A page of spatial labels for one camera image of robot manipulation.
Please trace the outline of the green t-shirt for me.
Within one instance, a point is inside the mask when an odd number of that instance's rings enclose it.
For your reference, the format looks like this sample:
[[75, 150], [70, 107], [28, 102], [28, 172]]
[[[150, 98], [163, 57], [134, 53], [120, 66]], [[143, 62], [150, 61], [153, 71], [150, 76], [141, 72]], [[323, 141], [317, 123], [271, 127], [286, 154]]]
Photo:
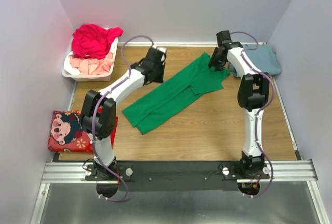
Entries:
[[210, 56], [201, 54], [173, 77], [125, 108], [122, 113], [141, 134], [161, 126], [206, 93], [221, 90], [227, 68], [209, 68]]

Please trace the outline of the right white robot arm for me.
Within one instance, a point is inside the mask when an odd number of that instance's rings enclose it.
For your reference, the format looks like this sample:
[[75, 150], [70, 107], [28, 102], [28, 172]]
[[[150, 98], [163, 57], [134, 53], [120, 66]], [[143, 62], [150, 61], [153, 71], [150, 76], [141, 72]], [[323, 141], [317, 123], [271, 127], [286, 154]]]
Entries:
[[227, 62], [234, 66], [241, 78], [237, 100], [244, 111], [244, 147], [239, 161], [226, 161], [221, 171], [226, 180], [252, 179], [265, 167], [265, 155], [261, 145], [262, 116], [269, 102], [270, 79], [249, 59], [238, 41], [231, 39], [229, 31], [216, 34], [217, 47], [209, 61], [209, 68], [221, 71]]

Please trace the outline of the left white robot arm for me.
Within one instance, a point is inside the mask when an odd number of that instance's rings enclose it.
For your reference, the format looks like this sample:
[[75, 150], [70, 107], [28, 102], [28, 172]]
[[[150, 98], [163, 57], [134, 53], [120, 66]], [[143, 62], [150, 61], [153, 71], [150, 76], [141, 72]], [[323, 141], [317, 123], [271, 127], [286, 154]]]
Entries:
[[144, 58], [133, 63], [123, 76], [100, 91], [90, 90], [80, 114], [82, 129], [88, 133], [94, 154], [92, 171], [104, 180], [118, 177], [111, 134], [116, 124], [117, 106], [131, 93], [152, 82], [162, 83], [167, 48], [151, 46]]

